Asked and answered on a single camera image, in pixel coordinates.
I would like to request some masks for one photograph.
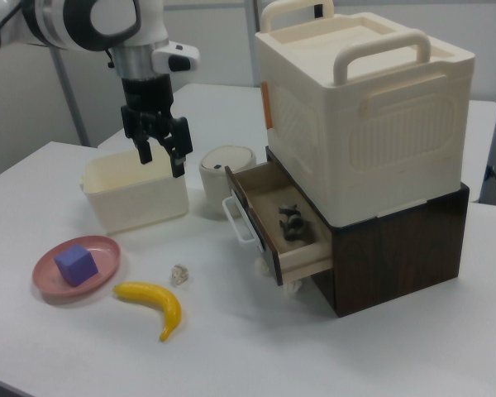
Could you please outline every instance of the open drawer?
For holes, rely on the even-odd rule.
[[[332,268],[331,232],[296,189],[290,178],[274,162],[232,173],[226,169],[232,192],[260,239],[266,264],[278,285]],[[279,221],[287,216],[279,207],[297,205],[306,224],[295,241],[284,238]]]

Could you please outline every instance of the purple foam block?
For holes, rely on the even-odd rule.
[[[54,259],[63,278],[73,287],[98,273],[92,254],[79,244],[61,252]]]

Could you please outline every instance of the banana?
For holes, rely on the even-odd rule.
[[[138,303],[158,304],[164,310],[165,327],[160,340],[165,342],[173,330],[180,324],[182,308],[180,302],[170,291],[156,284],[132,281],[116,285],[112,290],[118,298]]]

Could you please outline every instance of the small skull figurine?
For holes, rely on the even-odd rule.
[[[171,270],[171,278],[176,285],[181,285],[188,277],[188,268],[184,265],[175,265]]]

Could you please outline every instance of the small white bowl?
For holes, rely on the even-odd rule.
[[[222,200],[231,196],[226,179],[226,166],[233,172],[248,170],[255,166],[252,149],[244,146],[219,146],[207,153],[200,162],[200,176],[207,202],[213,211],[224,214]]]

